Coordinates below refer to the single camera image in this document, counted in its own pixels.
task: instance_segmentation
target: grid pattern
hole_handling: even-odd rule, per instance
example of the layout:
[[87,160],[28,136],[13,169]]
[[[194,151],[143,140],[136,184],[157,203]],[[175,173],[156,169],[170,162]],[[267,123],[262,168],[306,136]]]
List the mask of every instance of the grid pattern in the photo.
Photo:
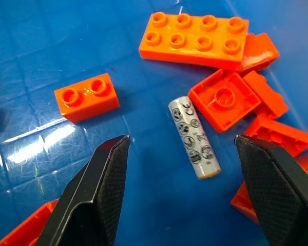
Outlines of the grid pattern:
[[[252,11],[257,8],[250,5]],[[116,245],[203,245],[208,240],[211,245],[268,245],[261,229],[229,204],[242,183],[233,138],[253,116],[219,136],[200,117],[222,173],[197,180],[167,105],[214,70],[140,59],[149,15],[159,10],[220,17],[238,10],[254,18],[227,0],[0,0],[0,239],[58,198],[98,145],[130,134]],[[261,26],[260,16],[256,20],[256,31],[274,24]],[[78,125],[62,118],[53,91],[104,72],[121,107]],[[267,75],[274,89],[293,99],[271,71]],[[298,111],[282,121],[308,130],[298,113],[305,115],[303,107],[298,104]]]

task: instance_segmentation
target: cylindrical object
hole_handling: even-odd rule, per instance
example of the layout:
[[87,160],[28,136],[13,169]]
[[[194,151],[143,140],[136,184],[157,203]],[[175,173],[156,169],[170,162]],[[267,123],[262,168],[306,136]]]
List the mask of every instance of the cylindrical object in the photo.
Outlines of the cylindrical object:
[[169,109],[199,179],[220,173],[221,168],[188,96],[169,103]]

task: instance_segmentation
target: printed symbol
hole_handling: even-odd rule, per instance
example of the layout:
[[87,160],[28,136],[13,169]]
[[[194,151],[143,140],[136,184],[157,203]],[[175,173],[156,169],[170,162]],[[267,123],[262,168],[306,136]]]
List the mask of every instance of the printed symbol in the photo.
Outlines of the printed symbol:
[[191,162],[193,162],[194,164],[198,164],[201,161],[200,153],[195,150],[192,150],[189,153],[189,157],[190,157]]
[[173,115],[175,121],[180,121],[183,118],[179,109],[173,109],[172,115]]
[[185,113],[188,115],[193,115],[194,114],[194,110],[191,108],[190,103],[187,104],[181,104],[184,108],[185,108]]
[[191,150],[195,146],[195,140],[190,136],[185,136],[184,144],[187,149]]
[[202,134],[193,133],[193,135],[196,136],[196,138],[197,138],[198,141],[201,141],[201,140],[208,141],[208,140],[206,139],[205,133],[202,133]]
[[205,145],[201,147],[201,153],[205,159],[212,159],[214,157],[214,152],[209,145]]
[[200,123],[199,123],[199,121],[198,121],[197,119],[192,119],[192,120],[190,121],[190,125],[191,125],[192,127],[194,127],[194,128],[197,128],[197,127],[200,126]]
[[178,130],[181,135],[186,135],[189,131],[189,126],[185,122],[179,122],[178,123]]

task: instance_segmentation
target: blue surface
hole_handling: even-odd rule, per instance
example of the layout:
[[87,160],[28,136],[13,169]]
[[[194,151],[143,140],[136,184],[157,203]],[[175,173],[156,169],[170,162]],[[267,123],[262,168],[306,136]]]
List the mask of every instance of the blue surface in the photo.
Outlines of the blue surface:
[[[308,1],[0,0],[0,239],[47,201],[103,141],[130,134],[116,245],[268,245],[229,203],[242,183],[233,137],[202,119],[222,173],[199,181],[168,103],[214,69],[141,60],[149,15],[239,15],[267,32],[281,58],[263,71],[290,110],[280,121],[308,132]],[[108,72],[121,108],[78,124],[53,90]]]

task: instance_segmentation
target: silver cylinder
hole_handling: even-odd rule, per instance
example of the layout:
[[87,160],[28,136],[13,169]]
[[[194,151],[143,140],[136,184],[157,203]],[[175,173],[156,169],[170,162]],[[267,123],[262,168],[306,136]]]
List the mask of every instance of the silver cylinder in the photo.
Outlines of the silver cylinder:
[[169,109],[197,177],[209,178],[220,173],[216,155],[188,96],[171,101]]

